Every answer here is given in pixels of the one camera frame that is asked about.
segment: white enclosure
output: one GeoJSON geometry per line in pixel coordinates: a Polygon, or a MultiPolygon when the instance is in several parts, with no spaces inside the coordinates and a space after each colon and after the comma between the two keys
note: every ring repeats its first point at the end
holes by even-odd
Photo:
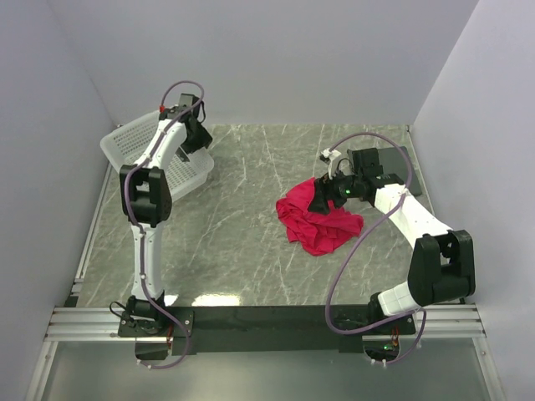
{"type": "Polygon", "coordinates": [[[124,124],[178,77],[209,123],[414,121],[476,0],[49,0],[124,124]]]}
{"type": "Polygon", "coordinates": [[[533,399],[533,17],[525,0],[0,2],[0,398],[23,399],[72,286],[100,140],[194,79],[208,124],[413,124],[438,217],[474,237],[507,396],[533,399]]]}

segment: red cloth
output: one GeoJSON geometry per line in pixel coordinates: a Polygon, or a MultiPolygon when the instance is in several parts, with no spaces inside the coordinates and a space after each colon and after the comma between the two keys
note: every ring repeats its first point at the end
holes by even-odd
{"type": "Polygon", "coordinates": [[[333,252],[353,236],[358,236],[364,225],[362,216],[353,215],[343,207],[324,216],[308,211],[314,196],[314,178],[294,186],[285,198],[277,200],[279,220],[287,227],[290,242],[299,241],[303,249],[314,256],[333,252]]]}

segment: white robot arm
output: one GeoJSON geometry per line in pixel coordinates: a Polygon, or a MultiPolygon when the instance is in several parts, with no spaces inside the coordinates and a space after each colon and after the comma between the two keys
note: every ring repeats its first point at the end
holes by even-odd
{"type": "Polygon", "coordinates": [[[348,198],[360,198],[389,215],[413,248],[407,280],[371,297],[373,320],[473,294],[476,285],[470,235],[438,221],[406,189],[403,180],[384,174],[376,148],[348,150],[351,175],[333,171],[339,156],[332,149],[321,153],[320,159],[329,163],[329,172],[314,182],[315,194],[308,210],[328,214],[328,202],[340,207],[348,198]],[[391,213],[403,196],[401,208],[391,213]]]}
{"type": "Polygon", "coordinates": [[[155,135],[146,151],[133,165],[123,165],[120,169],[123,212],[132,222],[135,243],[132,295],[136,300],[145,301],[148,294],[157,301],[164,292],[161,282],[161,238],[172,205],[166,171],[175,155],[187,162],[187,155],[211,143],[210,134],[196,119],[199,107],[184,113],[195,102],[199,102],[197,97],[183,94],[180,106],[161,108],[155,135]],[[183,114],[183,117],[177,120],[179,114],[183,114]]]}

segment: white plastic basket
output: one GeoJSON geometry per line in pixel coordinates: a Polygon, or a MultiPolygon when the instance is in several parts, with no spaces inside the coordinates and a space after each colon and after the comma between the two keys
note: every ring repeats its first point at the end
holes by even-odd
{"type": "MultiPolygon", "coordinates": [[[[123,125],[100,141],[100,148],[119,172],[122,165],[134,163],[149,145],[158,125],[158,111],[145,114],[123,125]]],[[[214,167],[214,160],[206,149],[188,155],[190,161],[183,162],[177,155],[173,156],[166,171],[167,184],[173,201],[204,184],[208,173],[214,167]]]]}

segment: marble surface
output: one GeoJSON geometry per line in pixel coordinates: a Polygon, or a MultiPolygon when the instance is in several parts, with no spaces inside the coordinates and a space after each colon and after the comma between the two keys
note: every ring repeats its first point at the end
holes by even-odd
{"type": "MultiPolygon", "coordinates": [[[[163,234],[161,270],[166,295],[175,305],[324,304],[327,290],[354,240],[333,254],[315,257],[288,243],[275,201],[296,184],[319,177],[327,165],[318,152],[356,131],[375,131],[409,149],[404,125],[340,124],[215,125],[210,153],[215,168],[206,184],[176,201],[163,234]]],[[[386,147],[366,137],[353,149],[386,147]]],[[[418,200],[428,209],[428,195],[418,200]]],[[[133,240],[120,207],[118,175],[112,172],[96,226],[94,245],[78,307],[106,307],[125,301],[134,279],[133,240]]],[[[350,200],[369,226],[380,213],[350,200]]],[[[335,294],[336,303],[367,303],[369,296],[402,282],[411,249],[387,221],[354,254],[335,294]]]]}

